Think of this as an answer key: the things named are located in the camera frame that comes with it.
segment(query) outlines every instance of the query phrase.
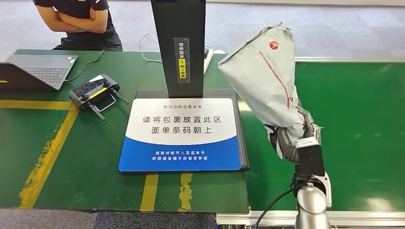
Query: person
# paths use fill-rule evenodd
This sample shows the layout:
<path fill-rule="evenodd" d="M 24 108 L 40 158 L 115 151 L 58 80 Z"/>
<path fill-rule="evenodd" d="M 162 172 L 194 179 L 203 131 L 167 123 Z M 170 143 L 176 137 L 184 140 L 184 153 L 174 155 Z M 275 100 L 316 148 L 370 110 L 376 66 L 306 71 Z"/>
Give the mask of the person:
<path fill-rule="evenodd" d="M 122 51 L 107 0 L 33 0 L 42 20 L 67 37 L 54 50 Z"/>

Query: yellow tape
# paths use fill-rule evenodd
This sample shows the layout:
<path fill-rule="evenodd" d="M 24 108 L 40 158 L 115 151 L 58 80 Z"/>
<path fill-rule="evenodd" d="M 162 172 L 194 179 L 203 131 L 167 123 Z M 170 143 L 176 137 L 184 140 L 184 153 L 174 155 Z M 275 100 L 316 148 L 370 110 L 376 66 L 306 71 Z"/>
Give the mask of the yellow tape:
<path fill-rule="evenodd" d="M 39 193 L 48 178 L 49 173 L 62 149 L 62 146 L 75 122 L 79 109 L 73 103 L 69 103 L 69 112 L 66 115 L 56 137 L 46 143 L 43 154 L 39 157 L 35 168 L 31 171 L 24 188 L 20 192 L 20 208 L 32 208 L 37 200 Z"/>
<path fill-rule="evenodd" d="M 140 211 L 153 211 L 155 209 L 156 191 L 158 190 L 158 174 L 146 175 L 145 186 L 143 188 Z"/>
<path fill-rule="evenodd" d="M 96 95 L 102 93 L 103 91 L 107 90 L 106 87 L 104 87 L 103 89 L 101 89 L 100 91 L 96 92 L 95 94 L 93 94 L 92 96 L 90 96 L 90 99 L 94 98 Z"/>
<path fill-rule="evenodd" d="M 72 102 L 0 100 L 0 108 L 70 110 Z"/>
<path fill-rule="evenodd" d="M 181 201 L 181 206 L 179 212 L 191 211 L 190 200 L 192 199 L 192 191 L 189 183 L 192 179 L 192 173 L 182 173 L 180 177 L 180 194 L 179 198 Z"/>

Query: red logo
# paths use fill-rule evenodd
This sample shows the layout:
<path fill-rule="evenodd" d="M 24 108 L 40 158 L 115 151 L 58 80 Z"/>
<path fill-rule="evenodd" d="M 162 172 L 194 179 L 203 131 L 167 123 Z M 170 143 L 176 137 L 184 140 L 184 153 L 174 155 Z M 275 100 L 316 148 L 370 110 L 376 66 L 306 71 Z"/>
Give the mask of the red logo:
<path fill-rule="evenodd" d="M 270 42 L 270 48 L 272 49 L 272 50 L 276 50 L 276 49 L 278 49 L 278 43 L 277 42 Z"/>

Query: black cable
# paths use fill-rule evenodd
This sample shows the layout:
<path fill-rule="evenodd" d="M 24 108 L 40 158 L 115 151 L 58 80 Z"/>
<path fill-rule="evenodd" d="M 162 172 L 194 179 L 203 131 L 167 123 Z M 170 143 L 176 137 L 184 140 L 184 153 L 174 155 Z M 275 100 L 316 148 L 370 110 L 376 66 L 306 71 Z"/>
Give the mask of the black cable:
<path fill-rule="evenodd" d="M 273 200 L 273 202 L 270 203 L 270 205 L 266 208 L 266 210 L 263 211 L 263 213 L 259 216 L 259 218 L 257 219 L 257 222 L 255 224 L 254 229 L 257 229 L 260 221 L 263 219 L 263 217 L 265 216 L 265 214 L 273 207 L 273 205 L 275 205 L 275 203 L 277 203 L 277 201 L 279 201 L 281 198 L 283 198 L 285 195 L 289 194 L 290 192 L 293 192 L 297 189 L 300 189 L 302 187 L 304 187 L 305 185 L 308 184 L 309 180 L 311 180 L 312 176 L 309 176 L 308 179 L 305 180 L 305 183 L 293 188 L 290 188 L 289 190 L 283 192 L 280 196 L 278 196 L 276 199 Z"/>
<path fill-rule="evenodd" d="M 64 83 L 68 83 L 68 82 L 72 82 L 72 81 L 74 81 L 74 80 L 77 80 L 77 78 L 80 77 L 80 75 L 86 70 L 86 68 L 87 68 L 90 64 L 96 63 L 97 61 L 99 61 L 99 60 L 101 59 L 101 56 L 103 55 L 104 52 L 105 52 L 105 50 L 103 50 L 103 51 L 100 52 L 100 54 L 98 55 L 97 60 L 95 60 L 95 61 L 90 61 L 89 63 L 87 63 L 87 64 L 85 65 L 85 67 L 81 70 L 81 72 L 80 72 L 75 78 L 73 78 L 73 79 L 71 79 L 71 80 L 65 80 Z"/>

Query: gray carpet floor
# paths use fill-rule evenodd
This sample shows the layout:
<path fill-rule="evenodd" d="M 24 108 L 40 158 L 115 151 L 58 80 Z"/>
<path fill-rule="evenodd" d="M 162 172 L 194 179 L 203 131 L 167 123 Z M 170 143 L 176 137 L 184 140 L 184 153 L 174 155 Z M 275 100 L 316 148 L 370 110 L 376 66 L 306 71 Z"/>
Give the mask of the gray carpet floor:
<path fill-rule="evenodd" d="M 148 1 L 111 0 L 110 11 L 125 51 L 139 51 L 140 38 L 156 34 Z M 401 7 L 208 3 L 205 44 L 231 52 L 264 26 L 280 22 L 294 31 L 296 56 L 405 57 L 405 8 Z M 0 61 L 16 49 L 51 49 L 63 37 L 45 26 L 32 0 L 0 0 L 0 28 Z M 152 38 L 144 40 L 143 49 L 159 51 Z M 179 218 L 180 224 L 173 224 Z M 186 226 L 187 220 L 194 226 Z M 213 222 L 212 214 L 0 209 L 0 229 L 213 228 Z"/>

